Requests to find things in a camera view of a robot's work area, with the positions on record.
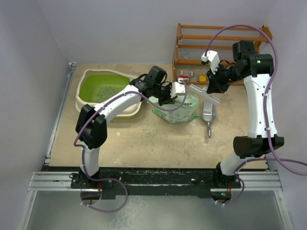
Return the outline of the black white bag sealing strip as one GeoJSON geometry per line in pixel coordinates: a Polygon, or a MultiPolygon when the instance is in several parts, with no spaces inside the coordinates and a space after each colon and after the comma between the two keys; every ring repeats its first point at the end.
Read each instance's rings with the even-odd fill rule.
{"type": "Polygon", "coordinates": [[[221,103],[220,99],[216,98],[215,96],[207,93],[207,87],[200,88],[194,84],[189,85],[189,89],[195,92],[196,94],[202,96],[207,101],[212,102],[214,105],[219,105],[221,103]]]}

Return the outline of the green cat litter bag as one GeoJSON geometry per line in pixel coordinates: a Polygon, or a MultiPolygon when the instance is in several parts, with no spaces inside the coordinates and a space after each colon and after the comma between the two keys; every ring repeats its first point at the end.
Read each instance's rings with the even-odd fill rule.
{"type": "Polygon", "coordinates": [[[179,105],[182,103],[184,99],[184,95],[178,96],[175,99],[174,104],[164,104],[161,107],[166,110],[172,110],[176,108],[174,111],[164,111],[161,109],[158,109],[156,107],[152,108],[152,112],[159,116],[160,118],[164,119],[165,121],[176,124],[176,123],[184,123],[189,122],[194,119],[199,119],[199,116],[196,114],[196,109],[200,105],[200,101],[198,99],[197,95],[194,94],[188,94],[185,102],[182,106],[179,107],[179,105]]]}

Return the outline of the silver metal scoop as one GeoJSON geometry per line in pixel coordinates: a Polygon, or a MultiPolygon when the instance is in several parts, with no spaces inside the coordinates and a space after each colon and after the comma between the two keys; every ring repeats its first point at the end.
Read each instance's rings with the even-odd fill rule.
{"type": "Polygon", "coordinates": [[[203,102],[201,117],[203,121],[207,124],[208,138],[211,138],[212,136],[211,123],[216,119],[215,106],[212,102],[209,102],[209,101],[203,102]]]}

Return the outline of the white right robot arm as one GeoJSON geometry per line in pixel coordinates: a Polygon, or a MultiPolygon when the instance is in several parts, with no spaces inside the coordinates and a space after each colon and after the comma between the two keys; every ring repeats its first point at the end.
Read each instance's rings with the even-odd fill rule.
{"type": "Polygon", "coordinates": [[[242,168],[243,162],[257,160],[284,145],[284,138],[278,135],[273,118],[273,57],[258,54],[253,41],[239,41],[233,44],[233,59],[233,66],[224,67],[216,51],[205,51],[201,56],[201,62],[210,65],[208,94],[225,93],[231,83],[243,81],[248,96],[248,134],[235,137],[233,152],[217,165],[220,172],[213,176],[217,187],[229,184],[230,176],[242,168]]]}

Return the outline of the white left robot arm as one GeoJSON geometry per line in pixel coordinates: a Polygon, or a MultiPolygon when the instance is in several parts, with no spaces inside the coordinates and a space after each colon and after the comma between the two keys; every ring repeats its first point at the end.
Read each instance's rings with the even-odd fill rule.
{"type": "Polygon", "coordinates": [[[97,186],[99,181],[99,151],[107,139],[108,123],[130,106],[143,100],[149,101],[150,97],[157,98],[160,106],[172,103],[177,97],[176,87],[184,85],[169,82],[166,76],[164,69],[153,66],[148,73],[132,79],[123,90],[106,101],[95,106],[86,104],[82,107],[75,128],[77,137],[73,144],[82,148],[82,183],[88,188],[97,186]]]}

